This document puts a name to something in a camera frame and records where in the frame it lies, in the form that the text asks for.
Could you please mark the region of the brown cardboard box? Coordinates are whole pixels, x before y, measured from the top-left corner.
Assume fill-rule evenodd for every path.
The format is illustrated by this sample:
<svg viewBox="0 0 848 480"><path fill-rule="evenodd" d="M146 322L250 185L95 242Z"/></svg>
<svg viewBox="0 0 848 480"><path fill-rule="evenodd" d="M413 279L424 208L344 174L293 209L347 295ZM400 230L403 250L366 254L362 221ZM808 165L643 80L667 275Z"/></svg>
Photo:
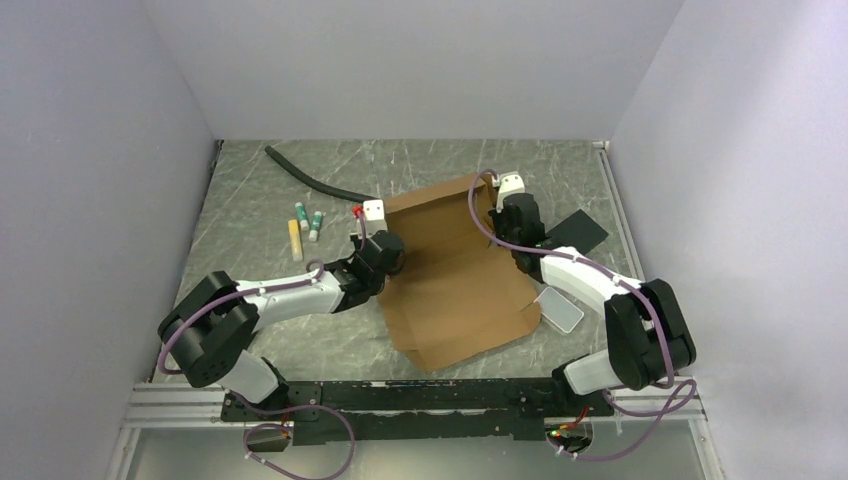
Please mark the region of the brown cardboard box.
<svg viewBox="0 0 848 480"><path fill-rule="evenodd" d="M466 175L385 202L405 255L377 300L393 346L421 370L450 367L540 324L533 281L486 235L495 198L488 181Z"/></svg>

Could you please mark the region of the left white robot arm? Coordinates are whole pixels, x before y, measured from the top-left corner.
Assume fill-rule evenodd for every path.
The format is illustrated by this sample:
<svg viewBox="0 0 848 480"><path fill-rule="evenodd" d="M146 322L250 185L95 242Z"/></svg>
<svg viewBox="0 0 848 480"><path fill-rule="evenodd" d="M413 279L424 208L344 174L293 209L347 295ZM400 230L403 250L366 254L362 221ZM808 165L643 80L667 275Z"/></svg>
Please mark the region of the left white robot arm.
<svg viewBox="0 0 848 480"><path fill-rule="evenodd" d="M213 272L160 323L157 367L166 375L183 375L195 388L222 386L261 419L275 419L286 409L289 384L270 361L249 352L256 333L366 303L401 270L404 255L401 238L381 230L367 235L346 258L310 261L302 275L237 281L224 271Z"/></svg>

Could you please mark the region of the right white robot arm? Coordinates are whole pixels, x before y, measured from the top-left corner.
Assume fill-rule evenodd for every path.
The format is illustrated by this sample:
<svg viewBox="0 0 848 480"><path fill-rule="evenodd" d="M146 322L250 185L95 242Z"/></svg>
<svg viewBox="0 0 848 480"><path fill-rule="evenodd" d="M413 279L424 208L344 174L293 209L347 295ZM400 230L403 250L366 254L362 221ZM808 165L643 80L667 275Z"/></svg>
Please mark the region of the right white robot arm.
<svg viewBox="0 0 848 480"><path fill-rule="evenodd" d="M497 244L510 249L521 272L569 293L604 318L606 348L565 364L564 379L552 386L557 411L574 415L591 393L641 390L694 363L696 346L668 282L619 275L551 238L528 193L498 199L489 215Z"/></svg>

